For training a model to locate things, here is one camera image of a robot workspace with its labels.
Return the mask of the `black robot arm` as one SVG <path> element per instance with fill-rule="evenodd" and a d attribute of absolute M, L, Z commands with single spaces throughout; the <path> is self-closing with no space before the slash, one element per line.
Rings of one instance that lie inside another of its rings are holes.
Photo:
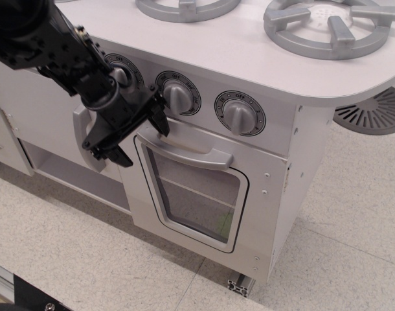
<path fill-rule="evenodd" d="M 54 1 L 0 1 L 0 62 L 13 70 L 35 67 L 96 113 L 80 146 L 95 159 L 132 166 L 119 146 L 145 121 L 163 135 L 170 127 L 157 86 L 134 87 L 112 66 L 82 26 L 75 27 Z"/>

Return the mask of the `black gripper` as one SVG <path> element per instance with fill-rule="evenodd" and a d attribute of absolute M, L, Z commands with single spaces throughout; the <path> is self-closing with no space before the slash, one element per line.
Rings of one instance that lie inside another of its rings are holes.
<path fill-rule="evenodd" d="M 145 121 L 168 136 L 170 127 L 164 113 L 166 100 L 162 92 L 157 85 L 151 84 L 141 93 L 141 99 L 132 102 L 120 94 L 117 86 L 110 100 L 96 111 L 95 124 L 83 142 L 83 148 L 95 159 L 108 159 L 120 167 L 131 167 L 133 161 L 119 144 Z"/>

